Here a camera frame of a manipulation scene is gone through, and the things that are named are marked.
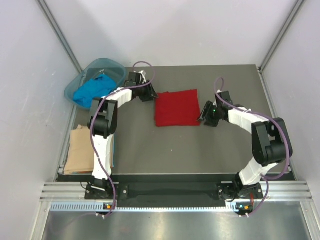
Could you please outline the red t-shirt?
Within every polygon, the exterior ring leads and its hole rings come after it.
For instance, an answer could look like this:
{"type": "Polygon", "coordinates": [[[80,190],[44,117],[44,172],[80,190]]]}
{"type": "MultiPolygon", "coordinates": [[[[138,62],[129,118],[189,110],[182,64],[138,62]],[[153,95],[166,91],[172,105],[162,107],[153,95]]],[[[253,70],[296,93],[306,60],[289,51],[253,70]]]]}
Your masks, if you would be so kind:
{"type": "Polygon", "coordinates": [[[199,126],[200,105],[196,89],[163,92],[155,100],[157,127],[199,126]]]}

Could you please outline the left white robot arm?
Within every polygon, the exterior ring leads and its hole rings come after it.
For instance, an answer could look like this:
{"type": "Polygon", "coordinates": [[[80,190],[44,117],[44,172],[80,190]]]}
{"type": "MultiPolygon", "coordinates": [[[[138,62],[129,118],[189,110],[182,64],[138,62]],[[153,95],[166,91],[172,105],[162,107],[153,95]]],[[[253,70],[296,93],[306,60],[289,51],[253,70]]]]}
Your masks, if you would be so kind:
{"type": "Polygon", "coordinates": [[[118,111],[124,104],[139,98],[142,102],[155,100],[158,95],[145,71],[132,71],[124,84],[106,96],[96,97],[90,107],[90,142],[94,165],[86,187],[87,199],[111,199],[115,186],[111,179],[114,163],[115,132],[118,127],[118,111]]]}

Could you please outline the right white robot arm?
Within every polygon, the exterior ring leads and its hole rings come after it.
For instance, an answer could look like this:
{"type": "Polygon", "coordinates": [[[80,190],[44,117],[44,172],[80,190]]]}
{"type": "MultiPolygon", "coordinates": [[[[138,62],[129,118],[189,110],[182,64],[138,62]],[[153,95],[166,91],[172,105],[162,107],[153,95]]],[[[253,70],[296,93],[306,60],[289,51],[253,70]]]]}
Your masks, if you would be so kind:
{"type": "Polygon", "coordinates": [[[251,134],[252,159],[232,181],[235,198],[245,198],[256,190],[262,177],[278,164],[289,165],[293,147],[285,121],[234,105],[228,91],[218,91],[215,102],[207,101],[197,120],[210,127],[226,121],[251,134]]]}

